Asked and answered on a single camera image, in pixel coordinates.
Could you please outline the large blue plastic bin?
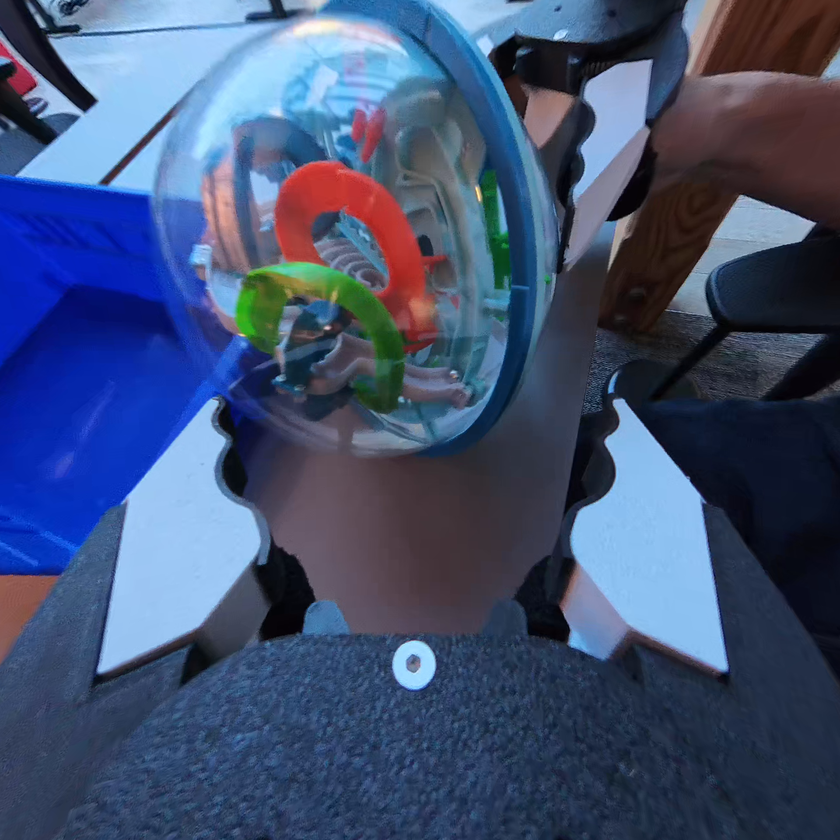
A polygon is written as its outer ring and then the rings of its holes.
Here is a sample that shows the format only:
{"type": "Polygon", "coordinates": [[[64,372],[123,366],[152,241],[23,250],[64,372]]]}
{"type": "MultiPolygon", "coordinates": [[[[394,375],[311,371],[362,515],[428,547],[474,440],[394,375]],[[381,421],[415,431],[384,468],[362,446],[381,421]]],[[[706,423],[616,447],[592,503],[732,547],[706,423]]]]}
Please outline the large blue plastic bin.
{"type": "Polygon", "coordinates": [[[1,572],[60,574],[211,392],[150,200],[2,176],[1,572]]]}

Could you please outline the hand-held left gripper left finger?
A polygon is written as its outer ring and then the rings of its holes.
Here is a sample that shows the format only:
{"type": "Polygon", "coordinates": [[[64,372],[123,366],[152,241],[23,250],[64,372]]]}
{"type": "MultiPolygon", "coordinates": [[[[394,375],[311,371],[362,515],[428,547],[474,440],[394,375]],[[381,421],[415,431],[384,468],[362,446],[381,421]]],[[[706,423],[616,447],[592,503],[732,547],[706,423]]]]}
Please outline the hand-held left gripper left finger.
{"type": "Polygon", "coordinates": [[[265,517],[224,477],[233,439],[209,400],[125,499],[97,676],[196,645],[211,663],[253,641],[270,607],[265,517]]]}

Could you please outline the clear plastic maze ball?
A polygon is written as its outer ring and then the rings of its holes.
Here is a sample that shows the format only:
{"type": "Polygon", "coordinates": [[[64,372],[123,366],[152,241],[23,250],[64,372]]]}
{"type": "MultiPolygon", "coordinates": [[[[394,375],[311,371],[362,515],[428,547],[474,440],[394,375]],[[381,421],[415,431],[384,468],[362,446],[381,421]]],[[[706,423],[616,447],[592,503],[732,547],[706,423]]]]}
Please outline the clear plastic maze ball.
{"type": "Polygon", "coordinates": [[[478,443],[553,296],[536,150],[434,2],[327,2],[234,47],[176,109],[151,206],[200,372],[323,452],[478,443]]]}

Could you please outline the wooden post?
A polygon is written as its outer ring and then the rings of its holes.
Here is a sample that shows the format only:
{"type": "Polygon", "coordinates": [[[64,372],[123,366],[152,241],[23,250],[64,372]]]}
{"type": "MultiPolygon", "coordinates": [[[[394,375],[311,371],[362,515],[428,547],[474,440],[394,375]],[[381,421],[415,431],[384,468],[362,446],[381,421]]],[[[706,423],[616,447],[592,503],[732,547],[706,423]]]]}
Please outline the wooden post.
{"type": "MultiPolygon", "coordinates": [[[[822,78],[838,51],[838,1],[729,1],[718,2],[715,9],[685,79],[752,72],[752,98],[768,75],[822,78]]],[[[682,182],[650,193],[612,258],[599,325],[649,329],[741,195],[738,187],[706,182],[682,182]]]]}

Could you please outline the person's right hand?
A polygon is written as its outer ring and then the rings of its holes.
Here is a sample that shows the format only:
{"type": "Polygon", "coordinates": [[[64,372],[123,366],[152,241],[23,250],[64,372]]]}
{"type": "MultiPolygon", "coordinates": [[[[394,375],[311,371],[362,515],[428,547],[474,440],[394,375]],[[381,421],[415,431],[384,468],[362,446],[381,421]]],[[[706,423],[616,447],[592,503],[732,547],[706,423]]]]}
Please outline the person's right hand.
{"type": "Polygon", "coordinates": [[[752,72],[689,76],[650,134],[655,156],[650,191],[682,182],[706,182],[735,189],[748,167],[738,138],[754,91],[752,72]]]}

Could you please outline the person's right forearm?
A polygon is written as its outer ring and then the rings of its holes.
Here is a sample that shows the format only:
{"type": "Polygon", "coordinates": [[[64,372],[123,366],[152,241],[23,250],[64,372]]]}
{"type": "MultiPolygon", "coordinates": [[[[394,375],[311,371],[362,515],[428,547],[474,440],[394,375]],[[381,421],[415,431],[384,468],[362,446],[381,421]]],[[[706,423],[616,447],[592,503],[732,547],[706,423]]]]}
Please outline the person's right forearm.
{"type": "Polygon", "coordinates": [[[838,231],[839,79],[768,75],[740,140],[741,194],[838,231]]]}

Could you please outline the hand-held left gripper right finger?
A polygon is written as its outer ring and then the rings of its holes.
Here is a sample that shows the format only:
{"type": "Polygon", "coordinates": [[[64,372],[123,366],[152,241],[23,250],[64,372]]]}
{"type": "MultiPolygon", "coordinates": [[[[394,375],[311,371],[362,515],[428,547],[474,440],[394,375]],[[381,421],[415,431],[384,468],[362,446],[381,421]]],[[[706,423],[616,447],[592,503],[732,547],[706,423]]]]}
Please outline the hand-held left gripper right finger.
{"type": "Polygon", "coordinates": [[[545,584],[569,645],[601,661],[639,646],[726,675],[704,500],[615,395],[597,415],[584,488],[563,516],[545,584]]]}

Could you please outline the red object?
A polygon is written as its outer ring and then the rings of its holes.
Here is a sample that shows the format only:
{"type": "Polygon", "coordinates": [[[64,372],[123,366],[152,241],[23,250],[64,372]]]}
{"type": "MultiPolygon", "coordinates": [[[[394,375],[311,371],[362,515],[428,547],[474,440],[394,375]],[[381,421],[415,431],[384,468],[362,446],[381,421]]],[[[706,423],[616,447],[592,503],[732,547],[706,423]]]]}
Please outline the red object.
{"type": "Polygon", "coordinates": [[[14,73],[7,81],[19,96],[25,97],[37,88],[38,82],[36,78],[29,71],[26,64],[10,50],[3,38],[1,38],[1,57],[3,60],[11,61],[14,65],[14,73]]]}

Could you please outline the black padded chair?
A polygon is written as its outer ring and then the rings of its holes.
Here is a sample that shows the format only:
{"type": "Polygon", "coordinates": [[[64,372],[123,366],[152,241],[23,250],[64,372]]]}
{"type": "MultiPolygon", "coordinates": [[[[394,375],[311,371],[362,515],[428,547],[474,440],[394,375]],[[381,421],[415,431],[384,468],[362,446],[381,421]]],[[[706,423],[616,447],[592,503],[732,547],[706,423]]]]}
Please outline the black padded chair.
{"type": "Polygon", "coordinates": [[[801,400],[839,378],[839,234],[819,225],[800,242],[715,268],[706,282],[715,325],[653,390],[664,397],[731,333],[821,335],[764,401],[801,400]]]}

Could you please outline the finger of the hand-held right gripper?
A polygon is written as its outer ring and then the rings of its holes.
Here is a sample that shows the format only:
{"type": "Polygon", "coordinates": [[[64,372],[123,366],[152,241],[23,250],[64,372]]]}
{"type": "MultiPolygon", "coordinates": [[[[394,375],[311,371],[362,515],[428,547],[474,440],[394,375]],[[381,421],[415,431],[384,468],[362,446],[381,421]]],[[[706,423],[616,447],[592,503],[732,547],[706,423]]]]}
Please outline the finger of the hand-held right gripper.
{"type": "Polygon", "coordinates": [[[523,85],[526,95],[524,126],[530,140],[542,150],[571,110],[571,95],[562,91],[523,85]]]}
{"type": "Polygon", "coordinates": [[[556,91],[555,205],[561,215],[557,272],[588,250],[628,185],[646,146],[652,60],[623,62],[584,83],[578,96],[556,91]]]}

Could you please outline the black folding chair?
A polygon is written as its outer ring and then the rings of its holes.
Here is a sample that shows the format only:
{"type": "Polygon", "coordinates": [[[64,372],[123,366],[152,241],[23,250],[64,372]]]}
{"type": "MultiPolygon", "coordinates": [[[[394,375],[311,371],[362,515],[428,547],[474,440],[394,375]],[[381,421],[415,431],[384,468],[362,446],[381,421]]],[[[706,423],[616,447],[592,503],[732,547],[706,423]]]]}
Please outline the black folding chair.
{"type": "MultiPolygon", "coordinates": [[[[38,8],[41,18],[49,25],[53,34],[75,34],[77,25],[57,26],[54,19],[39,2],[2,1],[1,30],[16,52],[36,72],[46,79],[65,98],[81,111],[88,111],[98,100],[78,80],[63,59],[51,45],[42,30],[31,6],[38,8]]],[[[35,116],[23,97],[12,88],[10,79],[14,64],[10,59],[2,61],[1,113],[4,119],[41,144],[50,144],[58,136],[46,121],[35,116]]]]}

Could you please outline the person's dark trousers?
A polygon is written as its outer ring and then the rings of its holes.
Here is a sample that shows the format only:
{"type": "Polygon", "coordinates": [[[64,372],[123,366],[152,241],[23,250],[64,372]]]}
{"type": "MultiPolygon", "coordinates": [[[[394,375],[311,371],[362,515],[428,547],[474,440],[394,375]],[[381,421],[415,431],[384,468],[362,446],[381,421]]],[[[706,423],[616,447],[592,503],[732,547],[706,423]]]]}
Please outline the person's dark trousers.
{"type": "Polygon", "coordinates": [[[712,506],[726,513],[833,670],[839,670],[839,399],[712,401],[688,379],[651,395],[664,364],[619,367],[624,399],[712,506]]]}

